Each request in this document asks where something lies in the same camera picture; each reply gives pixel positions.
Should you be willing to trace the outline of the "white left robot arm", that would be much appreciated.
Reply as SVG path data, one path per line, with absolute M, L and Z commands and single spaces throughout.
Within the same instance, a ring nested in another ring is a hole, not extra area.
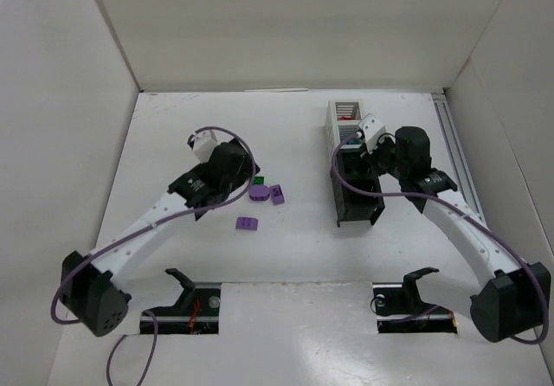
M 126 317 L 133 293 L 129 276 L 178 230 L 214 209 L 237 201 L 260 168 L 240 138 L 215 145 L 208 158 L 173 181 L 148 211 L 103 248 L 73 251 L 61 264 L 52 304 L 63 304 L 95 337 L 111 333 Z

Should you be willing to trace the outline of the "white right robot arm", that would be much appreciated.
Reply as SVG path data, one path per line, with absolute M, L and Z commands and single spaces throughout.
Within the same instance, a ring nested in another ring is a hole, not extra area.
M 510 338 L 526 344 L 521 335 L 531 329 L 540 330 L 532 343 L 543 343 L 550 329 L 551 274 L 546 266 L 525 261 L 472 211 L 455 182 L 433 167 L 422 128 L 404 126 L 388 134 L 383 125 L 363 125 L 360 136 L 372 171 L 397 180 L 397 196 L 448 238 L 477 280 L 467 284 L 434 267 L 413 271 L 402 283 L 409 306 L 442 306 L 465 315 L 491 343 Z

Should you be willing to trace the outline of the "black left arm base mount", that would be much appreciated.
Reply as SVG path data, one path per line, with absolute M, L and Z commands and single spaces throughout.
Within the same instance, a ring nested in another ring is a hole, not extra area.
M 178 281 L 180 292 L 168 306 L 150 309 L 162 335 L 213 335 L 219 332 L 222 285 L 197 284 L 176 268 L 165 272 Z

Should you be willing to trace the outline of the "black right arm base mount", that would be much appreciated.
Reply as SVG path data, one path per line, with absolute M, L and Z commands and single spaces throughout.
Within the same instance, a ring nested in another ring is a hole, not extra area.
M 454 314 L 446 308 L 423 302 L 416 282 L 438 273 L 433 267 L 407 273 L 401 282 L 372 284 L 370 309 L 377 316 L 379 334 L 457 334 Z

